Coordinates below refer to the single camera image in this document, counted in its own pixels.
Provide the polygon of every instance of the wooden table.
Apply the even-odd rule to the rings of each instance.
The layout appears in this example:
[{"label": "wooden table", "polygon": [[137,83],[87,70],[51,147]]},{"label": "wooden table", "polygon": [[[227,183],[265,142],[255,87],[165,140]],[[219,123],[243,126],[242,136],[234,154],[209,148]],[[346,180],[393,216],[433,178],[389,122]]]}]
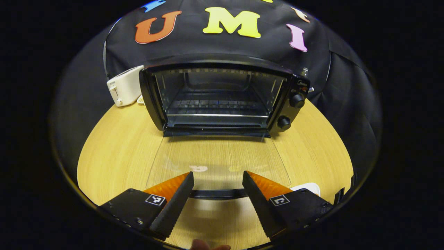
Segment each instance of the wooden table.
[{"label": "wooden table", "polygon": [[[83,146],[79,188],[102,205],[128,188],[145,190],[194,169],[195,190],[242,188],[250,170],[287,187],[315,182],[333,203],[350,189],[352,163],[334,128],[308,100],[291,128],[262,140],[163,137],[144,105],[113,105]],[[269,241],[249,198],[213,201],[189,198],[167,243],[190,248],[194,238],[233,250]]]}]

